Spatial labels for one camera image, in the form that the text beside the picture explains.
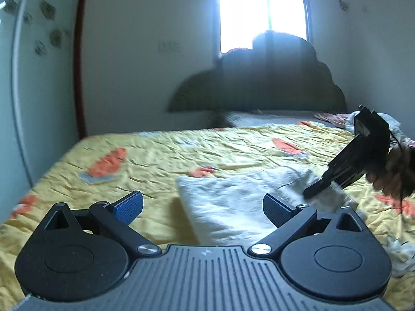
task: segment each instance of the metal screw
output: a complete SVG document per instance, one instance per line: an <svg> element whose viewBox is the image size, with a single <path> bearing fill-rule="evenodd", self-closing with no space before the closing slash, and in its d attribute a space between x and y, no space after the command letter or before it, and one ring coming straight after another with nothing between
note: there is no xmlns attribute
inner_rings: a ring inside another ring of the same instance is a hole
<svg viewBox="0 0 415 311"><path fill-rule="evenodd" d="M153 255L158 252L158 247L155 244L142 244L137 248L137 251L143 255Z"/></svg>
<svg viewBox="0 0 415 311"><path fill-rule="evenodd" d="M254 244L251 247L251 251L257 255L266 255L271 252L271 247L268 244L259 243L259 244Z"/></svg>

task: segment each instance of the ribbed gray surface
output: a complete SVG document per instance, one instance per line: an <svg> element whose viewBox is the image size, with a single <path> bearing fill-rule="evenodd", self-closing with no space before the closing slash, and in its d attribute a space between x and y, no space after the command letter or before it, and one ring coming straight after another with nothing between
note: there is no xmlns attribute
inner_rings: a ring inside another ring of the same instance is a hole
<svg viewBox="0 0 415 311"><path fill-rule="evenodd" d="M331 305L300 294L272 261L253 259L241 247L173 245L163 256L141 259L129 277L100 297L77 303L29 298L19 311L387 311L377 299Z"/></svg>

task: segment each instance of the orange pattern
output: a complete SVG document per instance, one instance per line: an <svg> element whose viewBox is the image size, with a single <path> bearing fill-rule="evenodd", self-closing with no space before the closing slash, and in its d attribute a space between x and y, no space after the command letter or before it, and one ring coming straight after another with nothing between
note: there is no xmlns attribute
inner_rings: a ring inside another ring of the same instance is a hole
<svg viewBox="0 0 415 311"><path fill-rule="evenodd" d="M190 172L190 176L194 178L204 178L205 176L208 176L214 172L215 170L213 167L198 167L194 171Z"/></svg>
<svg viewBox="0 0 415 311"><path fill-rule="evenodd" d="M400 200L394 199L391 196L375 195L375 198L388 206L393 206L398 213L404 211L408 216L415 218L415 207L408 200L402 200L401 208Z"/></svg>
<svg viewBox="0 0 415 311"><path fill-rule="evenodd" d="M36 195L26 195L22 198L17 205L13 208L10 218L16 218L18 214L28 213L32 210L33 204L39 200Z"/></svg>
<svg viewBox="0 0 415 311"><path fill-rule="evenodd" d="M311 124L309 121L300 121L299 123L297 123L297 125L305 125L305 126L311 127Z"/></svg>
<svg viewBox="0 0 415 311"><path fill-rule="evenodd" d="M116 148L105 157L99 159L86 173L93 177L103 177L117 172L125 160L127 151L125 148Z"/></svg>
<svg viewBox="0 0 415 311"><path fill-rule="evenodd" d="M295 156L298 156L299 154L302 153L302 150L300 150L297 146L291 143L288 143L284 140L274 138L272 142L274 143L276 148L279 148L280 150L283 150L284 152L294 154Z"/></svg>

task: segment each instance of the wooden door frame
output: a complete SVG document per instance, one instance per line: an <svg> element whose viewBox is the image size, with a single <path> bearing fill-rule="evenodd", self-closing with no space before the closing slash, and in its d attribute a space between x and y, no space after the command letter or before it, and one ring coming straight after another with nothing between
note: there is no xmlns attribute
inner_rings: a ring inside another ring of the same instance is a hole
<svg viewBox="0 0 415 311"><path fill-rule="evenodd" d="M84 103L82 101L82 28L84 25L85 1L78 0L76 21L73 36L73 93L75 97L76 124L78 127L78 137L83 139L87 136Z"/></svg>

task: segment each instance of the window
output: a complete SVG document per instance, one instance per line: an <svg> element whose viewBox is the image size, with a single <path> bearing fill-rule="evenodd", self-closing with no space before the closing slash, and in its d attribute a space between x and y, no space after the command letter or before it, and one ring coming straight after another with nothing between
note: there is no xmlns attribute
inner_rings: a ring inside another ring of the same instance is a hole
<svg viewBox="0 0 415 311"><path fill-rule="evenodd" d="M252 48L266 30L309 39L308 0L219 0L220 50Z"/></svg>

